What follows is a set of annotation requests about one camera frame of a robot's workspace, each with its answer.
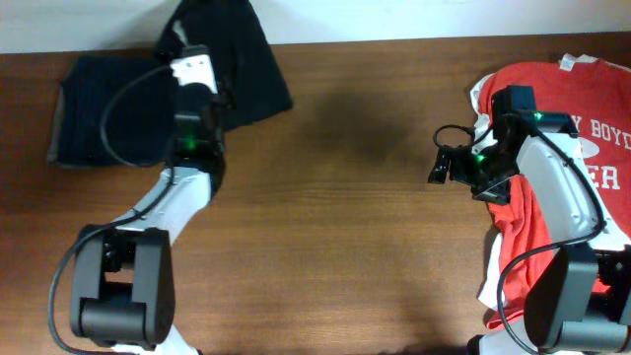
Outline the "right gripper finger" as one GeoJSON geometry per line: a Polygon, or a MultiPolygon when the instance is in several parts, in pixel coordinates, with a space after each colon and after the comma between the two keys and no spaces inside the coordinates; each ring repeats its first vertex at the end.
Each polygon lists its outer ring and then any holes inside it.
{"type": "Polygon", "coordinates": [[[474,186],[471,189],[474,200],[507,205],[511,201],[510,177],[499,176],[474,186]]]}
{"type": "Polygon", "coordinates": [[[444,184],[450,170],[450,164],[451,154],[444,149],[439,149],[435,164],[429,173],[428,182],[433,184],[444,184]]]}

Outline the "black shorts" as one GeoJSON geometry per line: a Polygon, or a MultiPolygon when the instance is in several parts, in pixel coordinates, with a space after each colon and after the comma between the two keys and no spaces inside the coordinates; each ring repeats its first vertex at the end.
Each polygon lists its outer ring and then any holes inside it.
{"type": "Polygon", "coordinates": [[[249,1],[180,1],[154,52],[171,61],[186,44],[209,49],[216,80],[231,95],[233,107],[222,114],[224,130],[252,125],[293,108],[285,79],[249,1]]]}

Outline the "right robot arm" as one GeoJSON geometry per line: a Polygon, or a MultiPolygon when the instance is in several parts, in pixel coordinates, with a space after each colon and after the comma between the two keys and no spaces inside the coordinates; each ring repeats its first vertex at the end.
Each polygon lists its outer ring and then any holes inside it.
{"type": "Polygon", "coordinates": [[[428,181],[455,180],[475,200],[506,205],[509,180],[521,175],[551,239],[513,258],[497,288],[519,263],[555,253],[527,293],[522,324],[471,338],[467,353],[629,353],[630,240],[593,186],[571,116],[537,109],[532,87],[510,85],[493,95],[490,124],[466,132],[464,146],[439,145],[428,181]]]}

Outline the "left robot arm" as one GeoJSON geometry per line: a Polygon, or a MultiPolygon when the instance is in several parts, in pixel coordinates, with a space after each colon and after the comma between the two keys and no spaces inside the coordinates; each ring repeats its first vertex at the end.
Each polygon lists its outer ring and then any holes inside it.
{"type": "Polygon", "coordinates": [[[222,185],[221,115],[232,105],[228,84],[181,85],[175,137],[158,182],[118,219],[86,226],[66,255],[75,262],[70,328],[98,353],[197,353],[174,325],[172,246],[222,185]]]}

